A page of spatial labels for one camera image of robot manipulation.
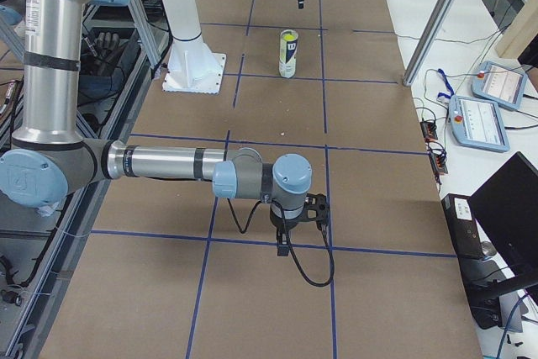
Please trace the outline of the tennis ball can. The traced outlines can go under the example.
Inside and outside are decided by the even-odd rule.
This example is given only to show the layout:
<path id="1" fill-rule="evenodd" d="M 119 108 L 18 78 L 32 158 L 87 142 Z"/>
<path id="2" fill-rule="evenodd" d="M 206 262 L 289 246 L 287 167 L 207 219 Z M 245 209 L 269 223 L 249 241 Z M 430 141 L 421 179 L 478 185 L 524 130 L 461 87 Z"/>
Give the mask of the tennis ball can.
<path id="1" fill-rule="evenodd" d="M 279 73 L 283 78 L 291 78 L 296 71 L 296 54 L 298 51 L 298 39 L 294 42 L 279 40 Z"/>

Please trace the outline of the orange black connector lower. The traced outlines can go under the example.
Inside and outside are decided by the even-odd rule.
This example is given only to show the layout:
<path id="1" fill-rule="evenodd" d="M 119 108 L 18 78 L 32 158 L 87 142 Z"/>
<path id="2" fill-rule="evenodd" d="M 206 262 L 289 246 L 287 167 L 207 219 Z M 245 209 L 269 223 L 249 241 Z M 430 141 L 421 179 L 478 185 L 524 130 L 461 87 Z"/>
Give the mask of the orange black connector lower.
<path id="1" fill-rule="evenodd" d="M 446 152 L 444 150 L 429 149 L 428 155 L 432 172 L 435 176 L 442 176 L 448 173 L 448 168 L 446 166 Z"/>

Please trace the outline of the orange black connector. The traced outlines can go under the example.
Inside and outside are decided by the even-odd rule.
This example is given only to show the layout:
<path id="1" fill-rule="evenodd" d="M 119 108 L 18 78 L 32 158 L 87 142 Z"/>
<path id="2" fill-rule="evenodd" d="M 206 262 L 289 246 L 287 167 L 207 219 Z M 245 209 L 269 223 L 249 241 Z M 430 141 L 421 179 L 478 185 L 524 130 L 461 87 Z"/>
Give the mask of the orange black connector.
<path id="1" fill-rule="evenodd" d="M 435 121 L 422 120 L 419 124 L 425 141 L 438 140 Z"/>
<path id="2" fill-rule="evenodd" d="M 448 173 L 448 168 L 446 166 L 446 152 L 444 150 L 429 149 L 428 155 L 432 172 L 435 176 L 442 176 Z"/>

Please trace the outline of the orange black connector upper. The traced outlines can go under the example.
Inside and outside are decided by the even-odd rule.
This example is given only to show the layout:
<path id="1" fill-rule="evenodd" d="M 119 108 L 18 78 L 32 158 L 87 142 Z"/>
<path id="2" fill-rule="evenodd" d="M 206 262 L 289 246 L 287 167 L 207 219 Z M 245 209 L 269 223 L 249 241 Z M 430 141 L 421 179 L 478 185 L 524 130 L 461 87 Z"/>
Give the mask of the orange black connector upper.
<path id="1" fill-rule="evenodd" d="M 419 124 L 425 141 L 438 140 L 435 121 L 422 120 Z"/>

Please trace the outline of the black computer box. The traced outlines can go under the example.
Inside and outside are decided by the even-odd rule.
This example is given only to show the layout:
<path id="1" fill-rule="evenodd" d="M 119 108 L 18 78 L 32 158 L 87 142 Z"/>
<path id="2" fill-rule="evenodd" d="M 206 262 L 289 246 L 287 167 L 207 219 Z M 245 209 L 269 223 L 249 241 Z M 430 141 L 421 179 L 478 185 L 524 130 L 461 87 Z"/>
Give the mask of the black computer box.
<path id="1" fill-rule="evenodd" d="M 506 277 L 493 257 L 497 251 L 489 241 L 482 241 L 477 220 L 468 197 L 447 194 L 441 201 L 451 242 L 457 255 L 463 286 L 472 317 L 478 327 L 523 331 L 520 308 L 514 309 L 519 295 L 513 281 Z"/>

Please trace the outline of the far teach pendant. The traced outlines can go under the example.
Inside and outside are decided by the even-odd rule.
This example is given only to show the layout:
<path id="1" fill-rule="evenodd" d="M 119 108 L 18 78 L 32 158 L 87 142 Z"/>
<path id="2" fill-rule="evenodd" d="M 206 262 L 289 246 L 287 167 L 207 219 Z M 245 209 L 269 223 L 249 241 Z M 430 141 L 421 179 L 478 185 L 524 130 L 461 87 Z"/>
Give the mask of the far teach pendant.
<path id="1" fill-rule="evenodd" d="M 528 75 L 520 67 L 509 68 L 497 62 L 484 61 L 472 79 L 471 89 L 476 97 L 515 111 L 520 108 L 527 81 Z"/>

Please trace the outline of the teach pendant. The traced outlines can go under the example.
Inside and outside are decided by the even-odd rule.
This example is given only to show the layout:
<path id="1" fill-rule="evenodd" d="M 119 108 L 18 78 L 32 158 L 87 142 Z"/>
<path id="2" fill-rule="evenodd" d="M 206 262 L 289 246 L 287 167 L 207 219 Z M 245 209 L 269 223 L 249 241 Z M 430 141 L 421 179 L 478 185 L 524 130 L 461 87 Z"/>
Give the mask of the teach pendant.
<path id="1" fill-rule="evenodd" d="M 515 111 L 520 108 L 527 81 L 528 75 L 520 67 L 509 68 L 497 62 L 484 61 L 472 79 L 471 89 L 476 97 Z"/>
<path id="2" fill-rule="evenodd" d="M 451 131 L 459 145 L 500 153 L 509 151 L 509 139 L 496 102 L 454 95 L 448 112 Z"/>

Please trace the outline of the near teach pendant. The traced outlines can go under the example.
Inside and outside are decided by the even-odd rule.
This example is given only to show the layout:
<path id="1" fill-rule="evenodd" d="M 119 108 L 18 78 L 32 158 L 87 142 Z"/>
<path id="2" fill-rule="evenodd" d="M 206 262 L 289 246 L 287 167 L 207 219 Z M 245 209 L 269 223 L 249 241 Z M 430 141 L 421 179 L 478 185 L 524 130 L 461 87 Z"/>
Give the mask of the near teach pendant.
<path id="1" fill-rule="evenodd" d="M 451 131 L 459 145 L 500 153 L 509 151 L 509 139 L 496 102 L 454 95 L 448 112 Z"/>

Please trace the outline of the black monitor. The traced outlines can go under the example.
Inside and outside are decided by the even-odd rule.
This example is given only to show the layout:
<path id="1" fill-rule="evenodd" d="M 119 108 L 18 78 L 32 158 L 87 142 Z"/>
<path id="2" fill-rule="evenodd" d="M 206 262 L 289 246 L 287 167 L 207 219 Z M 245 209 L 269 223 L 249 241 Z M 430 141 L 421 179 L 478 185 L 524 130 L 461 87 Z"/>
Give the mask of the black monitor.
<path id="1" fill-rule="evenodd" d="M 482 303 L 520 289 L 537 299 L 537 169 L 515 152 L 469 199 L 472 213 L 514 276 L 467 290 Z"/>

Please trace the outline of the wooden board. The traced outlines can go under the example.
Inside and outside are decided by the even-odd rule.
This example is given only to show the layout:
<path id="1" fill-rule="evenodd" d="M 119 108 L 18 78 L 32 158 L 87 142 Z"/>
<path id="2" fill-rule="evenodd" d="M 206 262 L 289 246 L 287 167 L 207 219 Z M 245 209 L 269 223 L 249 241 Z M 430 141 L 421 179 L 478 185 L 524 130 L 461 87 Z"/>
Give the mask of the wooden board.
<path id="1" fill-rule="evenodd" d="M 495 45 L 499 57 L 517 59 L 537 36 L 537 0 L 525 0 L 525 4 L 504 31 Z"/>

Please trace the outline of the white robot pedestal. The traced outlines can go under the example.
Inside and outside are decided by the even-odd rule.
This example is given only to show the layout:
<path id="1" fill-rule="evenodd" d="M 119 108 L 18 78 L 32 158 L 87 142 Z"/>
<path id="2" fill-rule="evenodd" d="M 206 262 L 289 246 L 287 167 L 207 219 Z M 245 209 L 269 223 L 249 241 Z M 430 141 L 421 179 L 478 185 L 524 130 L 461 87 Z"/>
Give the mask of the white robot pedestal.
<path id="1" fill-rule="evenodd" d="M 162 0 L 172 37 L 165 92 L 219 92 L 226 55 L 213 53 L 203 39 L 195 0 Z"/>

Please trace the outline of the aluminium frame post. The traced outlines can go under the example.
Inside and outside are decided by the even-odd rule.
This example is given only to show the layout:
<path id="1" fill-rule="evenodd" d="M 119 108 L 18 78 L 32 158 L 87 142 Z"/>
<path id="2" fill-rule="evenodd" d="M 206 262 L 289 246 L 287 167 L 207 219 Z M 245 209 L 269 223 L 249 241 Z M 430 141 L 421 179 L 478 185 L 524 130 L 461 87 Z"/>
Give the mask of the aluminium frame post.
<path id="1" fill-rule="evenodd" d="M 419 43 L 417 44 L 403 75 L 403 84 L 406 87 L 410 87 L 417 77 L 454 1 L 455 0 L 437 0 L 423 34 L 419 39 Z"/>

